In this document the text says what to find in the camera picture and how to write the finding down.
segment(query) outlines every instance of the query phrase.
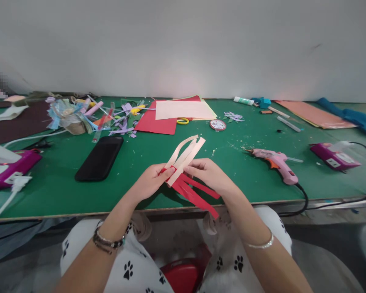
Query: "white pants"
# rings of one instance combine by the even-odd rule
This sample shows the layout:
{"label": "white pants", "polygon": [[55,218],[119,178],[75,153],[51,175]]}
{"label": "white pants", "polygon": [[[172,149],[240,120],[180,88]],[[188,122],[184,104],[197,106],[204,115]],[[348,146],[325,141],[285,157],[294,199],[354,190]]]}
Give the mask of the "white pants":
{"label": "white pants", "polygon": [[[276,212],[268,206],[258,206],[255,211],[291,254],[292,240]],[[98,219],[85,219],[73,227],[62,244],[61,275],[101,224]],[[219,235],[216,250],[198,292],[264,292],[227,212],[220,215],[215,227]],[[149,253],[137,241],[132,223],[127,227],[126,242],[117,254],[105,292],[173,292]]]}

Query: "yellow scissors handle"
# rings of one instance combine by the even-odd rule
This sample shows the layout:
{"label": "yellow scissors handle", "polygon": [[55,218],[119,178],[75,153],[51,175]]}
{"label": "yellow scissors handle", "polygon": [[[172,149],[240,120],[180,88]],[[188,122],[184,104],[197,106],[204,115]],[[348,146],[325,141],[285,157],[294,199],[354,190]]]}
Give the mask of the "yellow scissors handle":
{"label": "yellow scissors handle", "polygon": [[185,125],[188,124],[189,120],[187,118],[183,118],[183,117],[179,117],[178,120],[176,120],[177,124],[181,124],[181,125]]}

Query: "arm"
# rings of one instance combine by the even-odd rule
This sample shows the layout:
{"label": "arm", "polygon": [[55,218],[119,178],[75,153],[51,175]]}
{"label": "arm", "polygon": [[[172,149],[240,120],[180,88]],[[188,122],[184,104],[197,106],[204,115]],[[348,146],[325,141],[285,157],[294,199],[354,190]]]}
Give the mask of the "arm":
{"label": "arm", "polygon": [[[155,193],[174,172],[170,168],[158,176],[164,166],[152,165],[145,170],[100,227],[102,237],[112,241],[122,238],[137,204]],[[103,292],[116,255],[117,250],[109,255],[97,248],[92,239],[89,240],[61,278],[55,292]]]}
{"label": "arm", "polygon": [[266,249],[253,249],[247,245],[267,243],[271,232],[246,196],[213,161],[195,159],[184,171],[198,177],[222,196],[265,292],[312,292],[300,268],[276,237],[273,245]]}

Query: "paw print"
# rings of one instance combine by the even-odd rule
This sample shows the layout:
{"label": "paw print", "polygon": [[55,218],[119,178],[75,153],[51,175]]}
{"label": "paw print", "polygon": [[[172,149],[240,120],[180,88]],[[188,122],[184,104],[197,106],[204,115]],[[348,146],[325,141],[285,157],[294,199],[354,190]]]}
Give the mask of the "paw print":
{"label": "paw print", "polygon": [[166,279],[164,278],[164,275],[163,275],[163,273],[162,273],[162,272],[159,272],[159,274],[160,274],[160,279],[159,279],[159,281],[160,281],[160,283],[161,283],[161,284],[163,284],[163,285],[164,285],[164,283],[166,283],[167,281],[166,281]]}
{"label": "paw print", "polygon": [[285,230],[285,233],[287,234],[287,232],[286,232],[286,228],[285,228],[285,226],[283,225],[282,220],[281,220],[281,219],[279,219],[279,220],[281,221],[281,224],[282,224],[282,228],[283,228],[283,230]]}
{"label": "paw print", "polygon": [[239,269],[240,273],[243,270],[243,257],[242,256],[237,256],[237,259],[235,260],[235,271],[237,271],[237,269]]}
{"label": "paw print", "polygon": [[129,231],[133,228],[133,224],[130,222],[126,228],[126,234],[129,234]]}
{"label": "paw print", "polygon": [[133,276],[133,271],[132,271],[132,269],[133,269],[133,265],[132,264],[130,264],[130,261],[127,263],[127,265],[125,265],[125,274],[123,275],[123,277],[125,278],[125,279],[130,279],[130,277],[131,276]]}
{"label": "paw print", "polygon": [[64,256],[66,256],[66,250],[67,250],[67,249],[68,249],[68,247],[69,247],[69,241],[68,241],[68,240],[66,240],[66,241],[65,241],[64,246],[65,246],[65,249],[64,249],[64,253],[62,254],[62,258],[64,258]]}
{"label": "paw print", "polygon": [[218,258],[218,261],[217,261],[217,271],[219,271],[221,269],[221,267],[223,266],[223,263],[222,263],[222,257],[220,256]]}

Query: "pink glue gun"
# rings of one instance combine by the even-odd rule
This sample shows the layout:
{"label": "pink glue gun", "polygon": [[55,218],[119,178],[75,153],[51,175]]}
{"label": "pink glue gun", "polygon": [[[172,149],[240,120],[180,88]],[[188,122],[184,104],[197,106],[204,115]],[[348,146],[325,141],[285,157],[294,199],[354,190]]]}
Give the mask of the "pink glue gun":
{"label": "pink glue gun", "polygon": [[276,153],[274,151],[268,151],[264,149],[251,149],[246,151],[252,153],[255,157],[268,160],[271,164],[270,167],[278,169],[279,173],[283,177],[283,182],[287,185],[294,185],[298,183],[297,176],[285,163],[288,158],[284,153]]}

